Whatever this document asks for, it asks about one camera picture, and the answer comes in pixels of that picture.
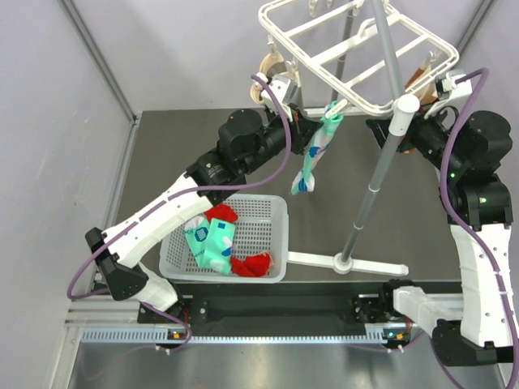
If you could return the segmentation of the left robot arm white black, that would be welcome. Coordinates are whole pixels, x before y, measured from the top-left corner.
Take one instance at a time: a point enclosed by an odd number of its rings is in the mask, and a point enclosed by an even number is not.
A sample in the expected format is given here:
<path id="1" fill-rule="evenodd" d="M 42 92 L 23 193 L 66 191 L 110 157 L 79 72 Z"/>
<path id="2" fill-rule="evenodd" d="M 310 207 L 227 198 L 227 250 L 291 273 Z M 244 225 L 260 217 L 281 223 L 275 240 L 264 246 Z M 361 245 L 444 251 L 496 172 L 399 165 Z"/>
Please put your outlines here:
<path id="1" fill-rule="evenodd" d="M 295 106 L 287 118 L 269 114 L 267 123 L 253 109 L 232 112 L 218 130 L 217 145 L 168 190 L 123 222 L 86 232 L 85 240 L 111 297 L 115 301 L 134 297 L 166 321 L 179 319 L 182 299 L 171 282 L 141 264 L 143 256 L 192 217 L 249 188 L 246 176 L 280 152 L 302 153 L 321 126 Z"/>

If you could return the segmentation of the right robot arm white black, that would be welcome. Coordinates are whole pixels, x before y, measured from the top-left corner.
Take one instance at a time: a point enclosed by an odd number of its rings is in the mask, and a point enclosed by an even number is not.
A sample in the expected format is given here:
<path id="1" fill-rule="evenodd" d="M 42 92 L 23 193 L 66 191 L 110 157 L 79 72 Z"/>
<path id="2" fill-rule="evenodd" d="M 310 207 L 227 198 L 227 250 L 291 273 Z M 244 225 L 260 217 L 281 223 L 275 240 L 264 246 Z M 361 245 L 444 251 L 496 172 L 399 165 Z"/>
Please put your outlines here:
<path id="1" fill-rule="evenodd" d="M 513 362 L 510 327 L 517 320 L 504 308 L 513 301 L 508 265 L 513 206 L 496 173 L 512 149 L 510 131 L 503 116 L 476 111 L 449 157 L 444 191 L 455 211 L 447 220 L 460 261 L 462 312 L 433 300 L 410 280 L 390 280 L 380 290 L 380 314 L 416 322 L 449 367 Z"/>

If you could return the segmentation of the mint green patterned sock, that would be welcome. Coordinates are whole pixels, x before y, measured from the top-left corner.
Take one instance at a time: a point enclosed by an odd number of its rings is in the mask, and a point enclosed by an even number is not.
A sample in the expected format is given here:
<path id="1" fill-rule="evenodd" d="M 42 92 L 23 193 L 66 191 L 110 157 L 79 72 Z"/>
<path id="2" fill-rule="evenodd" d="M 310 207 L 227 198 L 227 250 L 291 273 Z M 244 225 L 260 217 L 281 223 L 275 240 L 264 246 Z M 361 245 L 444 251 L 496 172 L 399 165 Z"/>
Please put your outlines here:
<path id="1" fill-rule="evenodd" d="M 313 134 L 309 148 L 304 156 L 302 169 L 292 182 L 290 190 L 292 195 L 314 191 L 315 177 L 313 170 L 328 150 L 339 125 L 344 119 L 344 115 L 339 113 L 339 109 L 336 109 L 337 105 L 343 109 L 347 105 L 347 102 L 346 100 L 333 100 L 325 108 L 324 116 L 320 119 L 322 126 Z"/>

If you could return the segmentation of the white clip sock hanger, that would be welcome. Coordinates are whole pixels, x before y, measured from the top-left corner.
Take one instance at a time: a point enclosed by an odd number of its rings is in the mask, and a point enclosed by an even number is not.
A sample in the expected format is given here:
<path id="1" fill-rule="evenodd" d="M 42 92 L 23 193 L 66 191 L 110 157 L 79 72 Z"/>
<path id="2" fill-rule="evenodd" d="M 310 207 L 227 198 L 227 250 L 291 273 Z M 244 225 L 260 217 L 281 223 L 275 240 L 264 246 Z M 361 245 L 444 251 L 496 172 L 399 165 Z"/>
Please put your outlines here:
<path id="1" fill-rule="evenodd" d="M 271 1 L 258 20 L 298 70 L 372 117 L 389 115 L 394 97 L 425 91 L 460 59 L 388 1 Z"/>

